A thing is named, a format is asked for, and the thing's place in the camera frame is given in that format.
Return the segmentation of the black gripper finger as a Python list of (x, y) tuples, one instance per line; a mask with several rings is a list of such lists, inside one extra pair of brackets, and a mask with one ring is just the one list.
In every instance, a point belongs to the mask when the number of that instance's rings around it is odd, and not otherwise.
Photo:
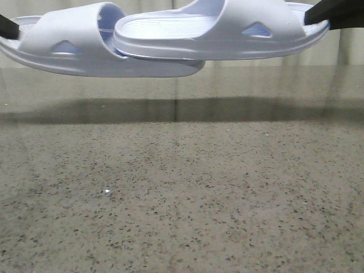
[(0, 36), (6, 39), (17, 40), (19, 38), (19, 24), (0, 15)]
[(305, 12), (305, 25), (324, 20), (331, 30), (363, 28), (363, 0), (323, 0)]

